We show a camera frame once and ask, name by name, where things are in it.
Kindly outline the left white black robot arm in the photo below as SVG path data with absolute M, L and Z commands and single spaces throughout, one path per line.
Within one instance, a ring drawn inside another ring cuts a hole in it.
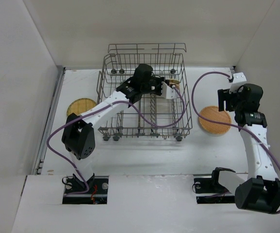
M 165 78 L 153 74 L 153 68 L 140 64 L 134 74 L 119 85 L 112 94 L 82 115 L 72 113 L 66 122 L 62 143 L 73 157 L 72 162 L 80 171 L 83 180 L 88 181 L 93 176 L 92 168 L 84 162 L 95 149 L 95 131 L 115 114 L 124 111 L 131 104 L 138 102 L 145 94 L 160 96 L 165 84 Z

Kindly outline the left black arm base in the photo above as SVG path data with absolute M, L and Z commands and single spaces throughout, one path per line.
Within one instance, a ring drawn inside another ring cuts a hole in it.
M 93 175 L 87 184 L 87 190 L 84 182 L 73 176 L 66 176 L 62 178 L 64 188 L 64 196 L 62 204 L 88 204 L 98 205 L 107 204 L 109 177 Z

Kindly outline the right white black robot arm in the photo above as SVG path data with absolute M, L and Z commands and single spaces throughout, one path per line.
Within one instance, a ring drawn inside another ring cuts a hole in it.
M 243 180 L 232 169 L 217 167 L 216 182 L 234 195 L 237 208 L 280 214 L 280 180 L 273 166 L 276 160 L 267 145 L 265 115 L 258 111 L 263 89 L 247 83 L 233 90 L 220 89 L 217 94 L 219 110 L 235 112 L 247 156 L 248 178 Z

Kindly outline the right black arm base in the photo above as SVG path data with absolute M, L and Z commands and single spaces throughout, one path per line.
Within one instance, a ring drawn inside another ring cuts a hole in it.
M 223 167 L 216 167 L 210 177 L 195 176 L 192 190 L 196 194 L 197 204 L 233 204 L 234 195 L 218 182 L 219 173 L 228 171 L 235 173 L 234 170 Z

